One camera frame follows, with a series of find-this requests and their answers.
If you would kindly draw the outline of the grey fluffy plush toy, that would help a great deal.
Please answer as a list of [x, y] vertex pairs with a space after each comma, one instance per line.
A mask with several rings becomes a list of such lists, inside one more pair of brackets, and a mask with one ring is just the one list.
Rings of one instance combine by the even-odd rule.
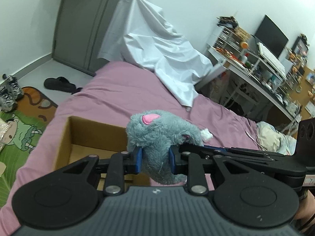
[[142, 172], [162, 185], [186, 181], [186, 176], [173, 175], [169, 164], [169, 149], [184, 143], [203, 146], [200, 129], [163, 110], [149, 110], [133, 114], [126, 127], [127, 151], [143, 150]]

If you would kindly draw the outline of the cream pillow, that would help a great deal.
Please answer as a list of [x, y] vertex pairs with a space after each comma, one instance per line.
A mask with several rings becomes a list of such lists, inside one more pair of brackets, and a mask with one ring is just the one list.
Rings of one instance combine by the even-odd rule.
[[264, 149], [287, 156], [295, 153], [295, 138], [277, 131], [272, 125], [263, 121], [258, 122], [256, 126], [258, 143]]

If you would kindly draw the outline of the brown cardboard box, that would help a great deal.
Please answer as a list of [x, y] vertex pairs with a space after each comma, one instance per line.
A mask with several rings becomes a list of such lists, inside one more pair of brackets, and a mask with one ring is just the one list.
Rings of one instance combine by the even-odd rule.
[[[103, 191], [103, 159], [121, 151], [127, 151], [125, 128], [68, 117], [56, 152], [56, 184], [72, 194]], [[131, 185], [150, 185], [149, 177], [141, 172], [125, 175], [124, 180], [125, 190]]]

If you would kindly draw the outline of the pink bed sheet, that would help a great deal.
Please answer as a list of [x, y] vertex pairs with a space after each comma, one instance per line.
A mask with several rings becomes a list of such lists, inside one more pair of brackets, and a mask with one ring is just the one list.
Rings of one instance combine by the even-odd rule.
[[125, 127], [133, 114], [165, 110], [201, 129], [209, 129], [209, 145], [257, 149], [256, 124], [245, 117], [199, 95], [191, 111], [186, 111], [150, 71], [126, 62], [113, 62], [101, 68], [79, 93], [57, 108], [35, 149], [17, 170], [9, 196], [24, 184], [51, 172], [60, 137], [69, 116]]

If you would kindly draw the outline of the white desk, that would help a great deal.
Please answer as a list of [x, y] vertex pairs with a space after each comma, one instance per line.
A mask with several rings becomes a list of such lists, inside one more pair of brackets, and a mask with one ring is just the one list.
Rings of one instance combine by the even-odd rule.
[[256, 91], [260, 92], [265, 99], [268, 99], [269, 102], [275, 105], [291, 122], [296, 121], [297, 115], [289, 113], [289, 111], [280, 103], [279, 99], [276, 98], [271, 91], [267, 90], [266, 87], [256, 80], [247, 70], [242, 69], [234, 60], [227, 58], [213, 46], [210, 47], [208, 52], [217, 60], [217, 63], [199, 83], [195, 84], [196, 90], [200, 90], [221, 73], [229, 70], [251, 85]]

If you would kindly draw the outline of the black slipper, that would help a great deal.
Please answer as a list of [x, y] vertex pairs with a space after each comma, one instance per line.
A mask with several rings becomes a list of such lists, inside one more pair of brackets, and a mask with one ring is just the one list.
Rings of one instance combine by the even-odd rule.
[[75, 84], [70, 83], [66, 78], [62, 76], [57, 78], [47, 78], [44, 81], [44, 87], [46, 89], [66, 92], [70, 94], [78, 93], [83, 89], [82, 87], [76, 87]]

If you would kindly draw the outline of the green cartoon floor mat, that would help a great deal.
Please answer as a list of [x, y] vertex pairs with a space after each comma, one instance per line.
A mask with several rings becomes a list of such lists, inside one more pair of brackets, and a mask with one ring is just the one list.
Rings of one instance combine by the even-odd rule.
[[22, 90], [24, 96], [17, 102], [17, 108], [9, 113], [1, 112], [1, 119], [9, 126], [1, 148], [1, 206], [7, 202], [17, 170], [37, 146], [58, 107], [34, 87], [23, 87]]

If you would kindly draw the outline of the white keyboard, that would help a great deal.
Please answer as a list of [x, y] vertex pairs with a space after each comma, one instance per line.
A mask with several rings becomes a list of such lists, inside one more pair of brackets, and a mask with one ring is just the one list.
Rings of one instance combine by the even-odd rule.
[[283, 78], [286, 79], [284, 65], [271, 53], [271, 51], [261, 42], [257, 43], [260, 56], [271, 65], [271, 67]]

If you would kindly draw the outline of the grey sneakers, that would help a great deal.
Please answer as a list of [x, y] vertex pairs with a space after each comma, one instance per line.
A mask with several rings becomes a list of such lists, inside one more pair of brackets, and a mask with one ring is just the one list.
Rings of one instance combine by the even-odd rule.
[[17, 101], [22, 99], [24, 92], [15, 76], [3, 74], [4, 85], [1, 86], [1, 110], [11, 112], [17, 107]]

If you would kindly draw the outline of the white draped cloth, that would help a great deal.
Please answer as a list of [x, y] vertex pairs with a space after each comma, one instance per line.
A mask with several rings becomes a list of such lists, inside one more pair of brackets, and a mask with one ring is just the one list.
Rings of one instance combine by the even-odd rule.
[[125, 61], [153, 72], [177, 101], [192, 107], [195, 84], [213, 68], [183, 34], [147, 0], [119, 0], [98, 58]]

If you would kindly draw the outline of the white drawer organizer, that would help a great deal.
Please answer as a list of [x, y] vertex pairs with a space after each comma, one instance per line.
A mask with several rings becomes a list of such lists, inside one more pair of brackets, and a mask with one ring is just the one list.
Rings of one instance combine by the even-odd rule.
[[216, 26], [213, 35], [215, 37], [213, 47], [240, 52], [240, 39], [233, 31], [223, 26]]

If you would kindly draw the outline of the black computer monitor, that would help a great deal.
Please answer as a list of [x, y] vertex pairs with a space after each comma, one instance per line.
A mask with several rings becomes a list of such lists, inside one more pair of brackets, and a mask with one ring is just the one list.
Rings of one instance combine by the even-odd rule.
[[276, 58], [279, 58], [288, 43], [287, 36], [267, 15], [264, 16], [254, 36], [256, 40], [263, 43]]

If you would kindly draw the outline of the grey door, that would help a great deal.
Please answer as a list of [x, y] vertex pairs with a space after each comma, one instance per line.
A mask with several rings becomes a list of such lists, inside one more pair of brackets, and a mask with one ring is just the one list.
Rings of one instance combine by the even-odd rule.
[[89, 75], [108, 61], [98, 52], [119, 0], [61, 0], [52, 58]]

